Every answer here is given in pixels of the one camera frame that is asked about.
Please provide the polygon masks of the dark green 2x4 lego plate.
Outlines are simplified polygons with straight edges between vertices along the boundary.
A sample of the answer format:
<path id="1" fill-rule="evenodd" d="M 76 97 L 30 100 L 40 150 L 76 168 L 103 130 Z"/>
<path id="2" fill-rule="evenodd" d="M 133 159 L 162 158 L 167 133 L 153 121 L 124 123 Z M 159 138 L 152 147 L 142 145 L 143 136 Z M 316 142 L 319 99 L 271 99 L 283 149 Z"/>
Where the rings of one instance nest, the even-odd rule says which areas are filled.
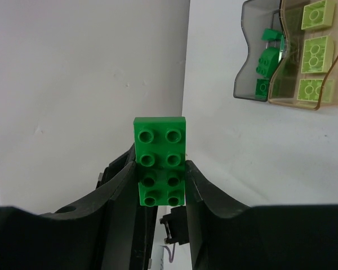
<path id="1" fill-rule="evenodd" d="M 140 205 L 184 205 L 186 119 L 136 117 L 133 125 Z"/>

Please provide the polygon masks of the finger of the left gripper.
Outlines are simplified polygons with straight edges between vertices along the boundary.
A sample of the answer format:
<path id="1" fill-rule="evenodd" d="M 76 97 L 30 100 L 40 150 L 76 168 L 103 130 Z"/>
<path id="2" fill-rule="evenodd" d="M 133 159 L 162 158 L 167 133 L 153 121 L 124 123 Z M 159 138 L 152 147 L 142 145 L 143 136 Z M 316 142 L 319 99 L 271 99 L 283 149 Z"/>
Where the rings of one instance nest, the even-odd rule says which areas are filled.
<path id="1" fill-rule="evenodd" d="M 184 245 L 189 243 L 186 206 L 172 208 L 170 214 L 164 215 L 159 222 L 164 225 L 166 230 L 165 244 Z"/>
<path id="2" fill-rule="evenodd" d="M 130 182 L 132 182 L 133 179 L 136 179 L 136 167 L 132 167 L 131 165 L 130 170 L 124 172 L 124 174 L 121 175 L 122 170 L 124 170 L 129 163 L 136 164 L 135 158 L 135 144 L 133 143 L 132 146 L 125 153 L 109 163 L 104 171 L 99 174 L 96 189 L 107 183 L 110 183 L 113 178 L 115 178 L 116 175 L 119 174 L 119 185 L 115 190 L 122 191 Z"/>

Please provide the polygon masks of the tiny dark green lego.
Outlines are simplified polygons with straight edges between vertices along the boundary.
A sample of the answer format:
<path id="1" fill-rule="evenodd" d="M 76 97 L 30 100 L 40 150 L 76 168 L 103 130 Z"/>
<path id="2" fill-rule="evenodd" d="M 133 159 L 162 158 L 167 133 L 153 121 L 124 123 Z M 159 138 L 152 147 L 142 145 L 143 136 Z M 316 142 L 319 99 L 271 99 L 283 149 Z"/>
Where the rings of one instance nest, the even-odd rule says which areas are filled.
<path id="1" fill-rule="evenodd" d="M 279 61 L 285 57 L 286 54 L 286 39 L 284 36 L 281 36 L 281 41 L 279 45 Z"/>

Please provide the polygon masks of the light green sloped lego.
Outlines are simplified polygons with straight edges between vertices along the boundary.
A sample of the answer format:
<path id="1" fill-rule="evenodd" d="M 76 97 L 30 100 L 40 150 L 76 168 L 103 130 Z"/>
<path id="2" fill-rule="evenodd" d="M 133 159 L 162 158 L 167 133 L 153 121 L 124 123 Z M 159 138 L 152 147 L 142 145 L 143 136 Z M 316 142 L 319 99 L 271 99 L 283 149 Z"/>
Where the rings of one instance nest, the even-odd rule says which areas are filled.
<path id="1" fill-rule="evenodd" d="M 302 74 L 323 74 L 329 72 L 333 62 L 334 41 L 329 35 L 304 41 L 301 64 Z"/>

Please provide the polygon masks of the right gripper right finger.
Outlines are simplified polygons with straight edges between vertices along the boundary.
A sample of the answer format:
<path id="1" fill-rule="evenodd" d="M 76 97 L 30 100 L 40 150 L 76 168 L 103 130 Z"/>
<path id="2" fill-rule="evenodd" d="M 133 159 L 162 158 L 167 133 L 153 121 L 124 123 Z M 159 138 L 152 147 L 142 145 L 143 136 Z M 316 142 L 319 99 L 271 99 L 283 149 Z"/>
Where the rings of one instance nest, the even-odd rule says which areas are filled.
<path id="1" fill-rule="evenodd" d="M 338 204 L 247 206 L 185 163 L 194 269 L 338 269 Z"/>

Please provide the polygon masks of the small dark green curved lego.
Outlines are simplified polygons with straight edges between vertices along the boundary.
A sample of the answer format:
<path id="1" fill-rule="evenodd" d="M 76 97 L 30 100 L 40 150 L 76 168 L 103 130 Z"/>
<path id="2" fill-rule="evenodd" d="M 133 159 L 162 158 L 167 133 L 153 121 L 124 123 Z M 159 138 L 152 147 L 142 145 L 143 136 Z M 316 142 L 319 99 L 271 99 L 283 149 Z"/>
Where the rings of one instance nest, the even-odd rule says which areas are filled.
<path id="1" fill-rule="evenodd" d="M 261 40 L 266 42 L 281 41 L 283 38 L 284 35 L 281 31 L 271 28 L 265 28 L 261 36 Z"/>

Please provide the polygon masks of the dark green 2x2 lego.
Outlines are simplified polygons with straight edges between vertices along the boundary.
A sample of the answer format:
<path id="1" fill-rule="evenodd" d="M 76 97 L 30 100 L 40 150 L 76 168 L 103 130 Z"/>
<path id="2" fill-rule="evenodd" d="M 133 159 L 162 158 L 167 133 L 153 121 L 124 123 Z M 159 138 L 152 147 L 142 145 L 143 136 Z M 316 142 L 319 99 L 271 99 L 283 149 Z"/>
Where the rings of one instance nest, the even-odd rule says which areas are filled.
<path id="1" fill-rule="evenodd" d="M 267 78 L 257 79 L 255 97 L 258 99 L 267 99 L 269 92 L 270 80 Z"/>

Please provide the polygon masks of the dark green 2x4 lego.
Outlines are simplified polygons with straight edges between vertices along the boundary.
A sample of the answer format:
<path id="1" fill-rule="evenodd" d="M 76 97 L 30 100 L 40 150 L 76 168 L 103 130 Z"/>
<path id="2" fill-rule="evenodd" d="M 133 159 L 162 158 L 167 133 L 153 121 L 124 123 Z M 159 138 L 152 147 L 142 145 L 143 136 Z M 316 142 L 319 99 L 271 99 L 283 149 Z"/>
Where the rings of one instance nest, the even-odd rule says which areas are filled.
<path id="1" fill-rule="evenodd" d="M 278 66 L 279 53 L 279 48 L 266 48 L 258 60 L 256 72 L 264 78 L 270 79 Z"/>

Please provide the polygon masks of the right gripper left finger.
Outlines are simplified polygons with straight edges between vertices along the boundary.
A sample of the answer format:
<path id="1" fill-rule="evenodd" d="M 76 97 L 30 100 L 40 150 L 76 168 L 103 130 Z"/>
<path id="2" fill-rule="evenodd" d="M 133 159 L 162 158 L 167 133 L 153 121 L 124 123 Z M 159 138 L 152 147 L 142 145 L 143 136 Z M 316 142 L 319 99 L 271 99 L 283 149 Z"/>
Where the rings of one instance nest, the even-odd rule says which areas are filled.
<path id="1" fill-rule="evenodd" d="M 136 164 L 55 213 L 0 207 L 0 269 L 129 269 Z"/>

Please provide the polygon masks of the light green 2x2 lego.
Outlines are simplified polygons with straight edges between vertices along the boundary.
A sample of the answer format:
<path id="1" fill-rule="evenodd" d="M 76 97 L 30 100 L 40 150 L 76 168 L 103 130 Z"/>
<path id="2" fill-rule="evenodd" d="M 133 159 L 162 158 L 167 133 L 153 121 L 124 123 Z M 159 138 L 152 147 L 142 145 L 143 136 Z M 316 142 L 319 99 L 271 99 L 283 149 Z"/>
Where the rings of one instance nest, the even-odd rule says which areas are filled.
<path id="1" fill-rule="evenodd" d="M 321 30 L 333 24 L 336 2 L 317 1 L 304 6 L 301 30 Z"/>

